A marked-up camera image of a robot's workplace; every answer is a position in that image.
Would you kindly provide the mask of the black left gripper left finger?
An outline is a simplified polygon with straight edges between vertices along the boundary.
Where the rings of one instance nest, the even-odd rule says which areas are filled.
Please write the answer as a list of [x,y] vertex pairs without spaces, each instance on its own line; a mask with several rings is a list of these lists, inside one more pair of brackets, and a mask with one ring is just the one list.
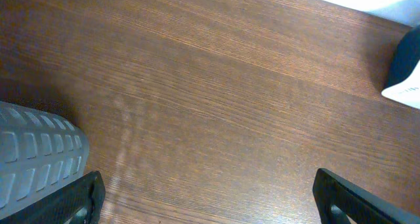
[[99,171],[92,171],[28,207],[1,224],[98,224],[106,189]]

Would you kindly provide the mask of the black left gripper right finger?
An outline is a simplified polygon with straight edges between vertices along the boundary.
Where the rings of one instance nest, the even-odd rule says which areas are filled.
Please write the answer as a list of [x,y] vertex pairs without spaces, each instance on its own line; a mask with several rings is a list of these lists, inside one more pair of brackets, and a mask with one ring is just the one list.
[[325,168],[316,172],[312,193],[321,223],[418,223],[419,217],[373,195]]

